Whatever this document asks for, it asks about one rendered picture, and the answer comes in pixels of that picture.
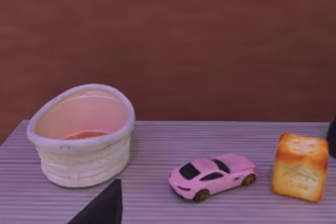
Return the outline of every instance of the black pointed object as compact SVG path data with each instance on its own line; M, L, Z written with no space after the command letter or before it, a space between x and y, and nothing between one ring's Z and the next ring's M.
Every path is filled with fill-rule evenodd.
M329 124L327 132L327 141L328 141L329 155L332 156L333 158L336 158L336 112L334 113L332 120Z
M114 180L68 224L121 224L121 180Z

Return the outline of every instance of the bread crust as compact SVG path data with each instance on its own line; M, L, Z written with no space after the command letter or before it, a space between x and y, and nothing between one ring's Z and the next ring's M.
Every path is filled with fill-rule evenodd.
M328 142L291 133L281 135L276 152L274 193L319 202L328 170Z

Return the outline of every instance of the striped table surface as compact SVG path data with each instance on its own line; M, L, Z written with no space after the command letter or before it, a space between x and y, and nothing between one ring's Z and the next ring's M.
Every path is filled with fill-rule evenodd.
M64 189L42 174L22 123L0 147L0 223L65 224L109 182ZM336 161L330 159L318 204L270 190L277 141L283 132L324 137L327 123L137 121L131 160L120 174L123 224L336 223ZM201 204L181 201L167 184L172 168L201 156L237 153L250 158L259 176L251 187L212 196Z

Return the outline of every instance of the toy car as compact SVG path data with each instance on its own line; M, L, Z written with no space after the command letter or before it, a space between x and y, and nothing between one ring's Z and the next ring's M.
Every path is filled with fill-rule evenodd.
M256 178L256 166L252 161L236 154L225 154L201 157L179 166L169 174L168 182L181 198L203 202L221 191L249 186Z

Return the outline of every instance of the car wheel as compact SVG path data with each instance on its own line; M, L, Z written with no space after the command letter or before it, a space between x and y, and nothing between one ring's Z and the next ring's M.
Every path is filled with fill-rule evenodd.
M209 190L202 189L195 195L194 201L196 203L201 203L201 202L205 201L208 197L209 197Z
M250 186L253 184L254 181L256 181L256 175L250 174L246 178L244 178L243 182L241 183L242 186Z

